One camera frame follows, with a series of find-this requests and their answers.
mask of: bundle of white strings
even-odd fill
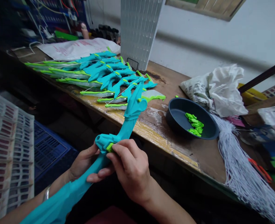
[[[229,121],[212,114],[220,133],[218,148],[225,162],[227,185],[245,204],[275,223],[275,192],[249,163],[242,150],[236,127]]]

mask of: white wall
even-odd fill
[[[90,3],[94,25],[120,28],[120,0]],[[237,63],[246,83],[275,65],[275,1],[247,0],[230,22],[165,6],[150,60],[190,77]],[[275,75],[255,89],[273,85]]]

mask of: person's right hand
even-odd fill
[[[150,175],[147,154],[140,150],[133,139],[125,139],[112,146],[115,153],[108,153],[118,179],[128,197],[143,206],[150,201],[155,184]]]

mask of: window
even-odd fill
[[[166,0],[165,4],[230,21],[245,0]]]

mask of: red scissors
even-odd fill
[[[255,170],[260,174],[260,176],[269,184],[272,183],[272,178],[269,176],[269,174],[266,172],[266,170],[259,166],[255,160],[249,158],[249,162],[251,165],[255,168]]]

